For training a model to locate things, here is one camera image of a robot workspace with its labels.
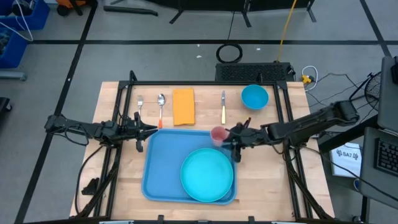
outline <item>keyboard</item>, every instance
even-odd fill
[[[374,168],[398,177],[398,146],[377,138]]]
[[[218,63],[216,81],[258,81],[259,74],[265,82],[294,81],[289,75],[290,63]]]

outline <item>gray floor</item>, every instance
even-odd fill
[[[366,0],[386,40],[398,40],[395,0]],[[184,12],[174,25],[169,20],[176,13],[155,4],[127,1],[123,4],[153,9],[159,17],[96,11],[88,40],[171,40],[227,39],[233,14],[230,12]],[[55,6],[44,30],[35,31],[38,40],[78,40],[89,9],[83,16],[72,13],[60,17]],[[287,31],[289,40],[377,40],[357,0],[316,0],[313,11],[318,22],[312,23],[307,12],[297,9]],[[248,29],[240,13],[234,15],[230,39],[280,39],[288,10],[250,12]],[[9,97],[14,109],[0,129],[0,222],[12,223],[21,204],[45,137],[43,126],[52,114],[76,51],[76,45],[28,45],[21,65],[15,69],[28,74],[26,82],[0,80],[0,96]],[[85,45],[78,62],[62,113],[71,118],[91,121],[101,82],[126,80],[134,70],[139,80],[214,80],[219,45]],[[242,62],[271,62],[278,45],[242,45]],[[398,46],[388,46],[398,55]],[[234,57],[234,49],[225,48],[222,57]],[[281,61],[290,62],[300,73],[306,65],[318,68],[319,76],[347,73],[355,82],[381,69],[384,56],[379,45],[285,45]],[[329,76],[311,91],[319,100],[351,84],[343,77]],[[325,104],[346,100],[354,88],[346,90]],[[308,103],[316,101],[309,95]],[[356,106],[365,101],[355,102]],[[311,111],[321,108],[311,107]],[[359,110],[361,117],[370,106]],[[39,178],[25,222],[67,218],[72,205],[76,177],[84,147],[54,138]],[[360,194],[328,177],[336,217],[349,220],[359,215]],[[392,208],[372,201],[371,222],[393,223],[398,218]]]

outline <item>spoon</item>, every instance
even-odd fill
[[[159,116],[158,128],[163,128],[163,124],[162,124],[162,108],[163,108],[163,105],[166,103],[166,99],[164,98],[163,94],[159,94],[159,96],[157,97],[157,102],[160,105],[160,116]]]

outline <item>blue bowl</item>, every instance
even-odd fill
[[[268,104],[268,93],[259,85],[248,85],[242,91],[243,104],[252,110],[263,109]]]

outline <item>orange napkin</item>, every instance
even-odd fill
[[[193,88],[173,90],[174,126],[195,124],[195,101]]]

